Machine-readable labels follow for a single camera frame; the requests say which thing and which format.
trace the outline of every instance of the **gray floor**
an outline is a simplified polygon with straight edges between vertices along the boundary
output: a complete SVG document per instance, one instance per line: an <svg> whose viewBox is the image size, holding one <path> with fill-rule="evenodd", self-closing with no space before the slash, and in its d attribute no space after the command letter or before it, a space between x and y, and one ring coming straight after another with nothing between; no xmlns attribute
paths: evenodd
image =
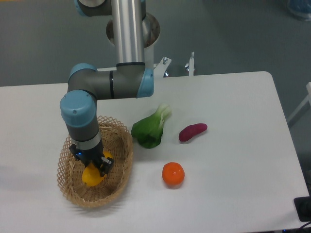
<svg viewBox="0 0 311 233"><path fill-rule="evenodd" d="M195 51L197 75L268 71L285 116L311 82L311 22L293 18L284 0L147 0L161 26L155 60L172 58L172 76ZM105 28L111 17L81 17L72 0L0 2L0 86L65 83L77 63L115 66ZM311 112L291 133L311 169Z"/></svg>

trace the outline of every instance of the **yellow object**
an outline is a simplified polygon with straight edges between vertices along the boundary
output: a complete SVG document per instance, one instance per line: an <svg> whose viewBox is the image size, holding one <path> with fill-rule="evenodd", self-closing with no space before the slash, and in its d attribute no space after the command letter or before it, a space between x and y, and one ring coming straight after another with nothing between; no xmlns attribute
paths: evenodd
<svg viewBox="0 0 311 233"><path fill-rule="evenodd" d="M105 158L112 158L113 156L110 152L104 150L104 156ZM100 182L102 182L107 177L107 174L105 174L103 177L101 177L99 170L93 165L93 163L90 163L83 171L82 173L82 181L87 186L96 186Z"/></svg>

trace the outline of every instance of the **purple sweet potato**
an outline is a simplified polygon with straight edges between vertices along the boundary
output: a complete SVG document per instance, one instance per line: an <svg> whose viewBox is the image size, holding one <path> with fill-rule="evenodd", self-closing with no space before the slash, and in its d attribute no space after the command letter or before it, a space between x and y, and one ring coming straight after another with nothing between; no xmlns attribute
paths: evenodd
<svg viewBox="0 0 311 233"><path fill-rule="evenodd" d="M204 123L189 125L179 133L179 141L187 142L194 136L204 132L205 130L207 130L207 125Z"/></svg>

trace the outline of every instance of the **silver metal cylinder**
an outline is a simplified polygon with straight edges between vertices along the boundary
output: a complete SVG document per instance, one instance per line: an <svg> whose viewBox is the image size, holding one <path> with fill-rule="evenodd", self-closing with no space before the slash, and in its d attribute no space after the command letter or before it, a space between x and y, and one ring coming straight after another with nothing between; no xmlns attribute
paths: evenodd
<svg viewBox="0 0 311 233"><path fill-rule="evenodd" d="M112 0L111 7L117 64L144 62L141 1Z"/></svg>
<svg viewBox="0 0 311 233"><path fill-rule="evenodd" d="M105 0L79 0L84 6L97 7L105 2Z"/></svg>

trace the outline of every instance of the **black cable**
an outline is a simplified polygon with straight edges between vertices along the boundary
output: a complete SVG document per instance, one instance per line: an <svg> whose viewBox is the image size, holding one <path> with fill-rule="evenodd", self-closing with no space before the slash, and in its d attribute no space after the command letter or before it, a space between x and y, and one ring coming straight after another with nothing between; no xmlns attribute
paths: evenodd
<svg viewBox="0 0 311 233"><path fill-rule="evenodd" d="M305 225L302 225L302 226L296 231L296 233L301 233L302 231L306 232L304 228L305 228L306 226L310 225L310 224L311 224L311 221L308 222L308 223L306 223Z"/></svg>

